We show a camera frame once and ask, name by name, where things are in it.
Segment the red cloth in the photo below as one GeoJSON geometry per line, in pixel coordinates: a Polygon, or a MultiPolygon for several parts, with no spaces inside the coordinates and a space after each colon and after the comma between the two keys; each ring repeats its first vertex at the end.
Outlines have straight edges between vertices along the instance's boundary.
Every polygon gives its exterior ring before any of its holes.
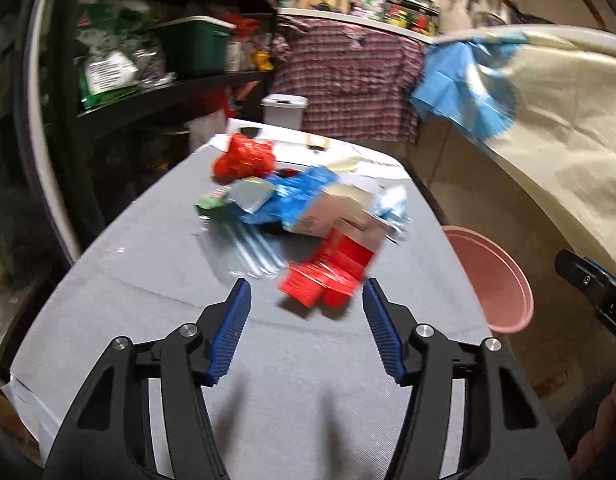
{"type": "Polygon", "coordinates": [[[332,20],[293,21],[291,53],[271,92],[309,99],[304,131],[352,142],[417,139],[419,117],[408,100],[422,76],[421,43],[332,20]]]}
{"type": "Polygon", "coordinates": [[[224,22],[232,23],[232,25],[237,26],[235,30],[241,41],[247,40],[252,36],[252,33],[259,28],[259,22],[257,20],[244,18],[242,15],[235,12],[230,12],[230,14],[223,16],[221,19],[224,22]]]}

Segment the white label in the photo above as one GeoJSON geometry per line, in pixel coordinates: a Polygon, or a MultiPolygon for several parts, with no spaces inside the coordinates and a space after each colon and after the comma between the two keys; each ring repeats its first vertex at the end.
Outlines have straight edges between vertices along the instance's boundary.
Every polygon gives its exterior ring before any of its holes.
{"type": "Polygon", "coordinates": [[[241,42],[229,41],[226,49],[226,72],[238,72],[241,65],[241,42]]]}
{"type": "Polygon", "coordinates": [[[133,85],[136,73],[134,63],[118,51],[102,61],[86,63],[86,80],[92,95],[133,85]]]}

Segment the small label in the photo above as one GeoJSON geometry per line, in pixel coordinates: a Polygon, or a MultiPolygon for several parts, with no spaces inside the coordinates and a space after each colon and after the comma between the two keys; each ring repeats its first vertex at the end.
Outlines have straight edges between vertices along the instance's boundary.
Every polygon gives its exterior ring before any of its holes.
{"type": "Polygon", "coordinates": [[[121,52],[113,52],[102,61],[86,64],[86,80],[92,95],[136,83],[137,68],[121,52]]]}
{"type": "Polygon", "coordinates": [[[238,72],[241,66],[241,42],[229,41],[226,49],[226,72],[238,72]]]}
{"type": "Polygon", "coordinates": [[[228,186],[217,187],[216,189],[214,189],[208,195],[202,196],[197,201],[197,205],[201,209],[205,209],[205,210],[215,209],[217,207],[221,207],[221,206],[225,205],[224,197],[226,195],[226,192],[229,189],[230,188],[228,186]]]}

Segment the white box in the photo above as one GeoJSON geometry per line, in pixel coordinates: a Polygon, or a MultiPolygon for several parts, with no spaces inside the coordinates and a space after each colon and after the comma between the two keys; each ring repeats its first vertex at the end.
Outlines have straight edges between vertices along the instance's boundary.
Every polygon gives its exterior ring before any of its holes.
{"type": "Polygon", "coordinates": [[[264,107],[264,123],[291,130],[301,130],[303,111],[308,99],[298,95],[270,94],[261,100],[264,107]]]}

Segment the white bin lid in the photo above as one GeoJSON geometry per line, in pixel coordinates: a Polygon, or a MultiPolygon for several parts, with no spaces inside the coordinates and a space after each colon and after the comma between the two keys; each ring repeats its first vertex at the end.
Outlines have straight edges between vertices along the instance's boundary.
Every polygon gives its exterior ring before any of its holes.
{"type": "Polygon", "coordinates": [[[308,107],[308,98],[300,95],[270,94],[261,99],[264,106],[274,106],[276,108],[301,108],[308,107]]]}
{"type": "Polygon", "coordinates": [[[217,18],[213,18],[211,16],[188,16],[187,18],[179,18],[178,20],[172,20],[171,22],[160,23],[159,25],[155,25],[152,28],[168,27],[168,25],[176,25],[178,23],[186,22],[212,23],[213,25],[219,25],[219,27],[229,28],[230,30],[234,30],[235,28],[237,28],[237,26],[233,25],[232,23],[224,22],[223,20],[217,20],[217,18]]]}

